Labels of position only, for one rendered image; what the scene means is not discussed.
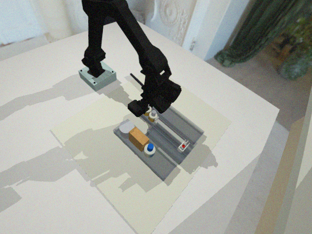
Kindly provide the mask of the white jar with blue lid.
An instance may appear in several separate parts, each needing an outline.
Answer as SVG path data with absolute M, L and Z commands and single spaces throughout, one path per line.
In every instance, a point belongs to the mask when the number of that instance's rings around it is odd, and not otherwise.
M 153 144 L 147 144 L 145 147 L 144 147 L 144 151 L 143 151 L 143 155 L 146 157 L 146 158 L 152 158 L 155 154 L 155 151 L 156 151 L 156 148 Z

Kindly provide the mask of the tan rectangular block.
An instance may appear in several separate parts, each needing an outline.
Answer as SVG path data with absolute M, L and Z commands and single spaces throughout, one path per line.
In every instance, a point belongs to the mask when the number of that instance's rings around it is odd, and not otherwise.
M 129 141 L 132 142 L 141 152 L 144 151 L 144 147 L 149 143 L 149 140 L 145 134 L 143 134 L 137 127 L 134 127 L 129 131 Z

